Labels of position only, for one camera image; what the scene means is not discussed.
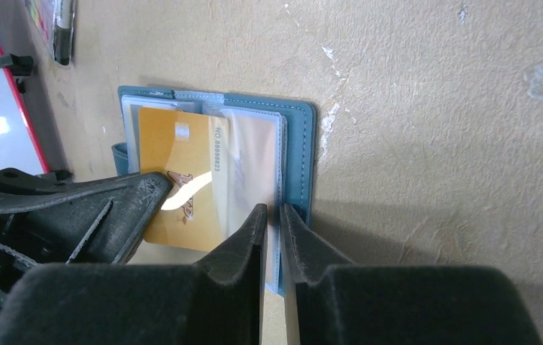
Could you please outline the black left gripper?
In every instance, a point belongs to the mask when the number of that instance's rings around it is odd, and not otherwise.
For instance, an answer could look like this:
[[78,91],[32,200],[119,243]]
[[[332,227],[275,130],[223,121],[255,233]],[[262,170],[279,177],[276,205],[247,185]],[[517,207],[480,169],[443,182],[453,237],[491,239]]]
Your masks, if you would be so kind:
[[173,184],[158,172],[67,183],[67,170],[0,170],[0,307],[23,265],[123,263]]

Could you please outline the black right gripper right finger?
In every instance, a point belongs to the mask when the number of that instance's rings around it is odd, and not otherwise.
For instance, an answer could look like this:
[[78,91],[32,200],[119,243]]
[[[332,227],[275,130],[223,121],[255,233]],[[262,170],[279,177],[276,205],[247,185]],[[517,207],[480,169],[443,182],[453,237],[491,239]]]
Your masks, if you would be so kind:
[[290,344],[540,344],[515,285],[481,266],[362,266],[280,208]]

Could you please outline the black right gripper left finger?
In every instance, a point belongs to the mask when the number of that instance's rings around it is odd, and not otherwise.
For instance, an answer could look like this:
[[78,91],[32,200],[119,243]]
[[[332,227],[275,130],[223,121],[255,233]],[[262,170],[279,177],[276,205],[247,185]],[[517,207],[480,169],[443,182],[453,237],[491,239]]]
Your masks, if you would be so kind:
[[45,264],[12,288],[0,344],[259,344],[268,209],[192,264]]

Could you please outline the gold credit card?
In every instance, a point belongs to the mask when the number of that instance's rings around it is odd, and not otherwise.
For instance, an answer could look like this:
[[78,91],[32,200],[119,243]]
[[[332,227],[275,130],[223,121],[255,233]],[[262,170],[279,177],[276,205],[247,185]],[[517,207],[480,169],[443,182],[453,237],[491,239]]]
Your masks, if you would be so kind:
[[138,114],[140,170],[172,184],[145,231],[145,241],[210,251],[226,234],[212,184],[214,147],[210,116],[142,107]]
[[252,208],[268,208],[265,286],[278,293],[280,244],[277,206],[283,201],[283,117],[275,112],[234,107],[212,109],[210,133],[214,151],[212,185],[220,207],[222,230],[233,234]]

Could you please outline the blue card holder wallet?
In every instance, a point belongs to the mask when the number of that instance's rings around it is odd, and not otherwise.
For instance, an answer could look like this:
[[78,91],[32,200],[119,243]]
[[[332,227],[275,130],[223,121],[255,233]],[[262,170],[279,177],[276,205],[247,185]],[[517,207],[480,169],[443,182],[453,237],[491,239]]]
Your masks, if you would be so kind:
[[[175,109],[194,114],[206,114],[209,108],[234,107],[252,111],[280,114],[286,124],[284,131],[283,201],[292,205],[304,221],[309,221],[313,194],[313,174],[316,143],[316,109],[305,101],[248,96],[237,93],[208,93],[167,88],[120,86],[118,97],[122,109],[125,141],[114,145],[115,166],[119,175],[145,173],[140,170],[139,122],[142,107]],[[281,267],[279,292],[284,293]]]

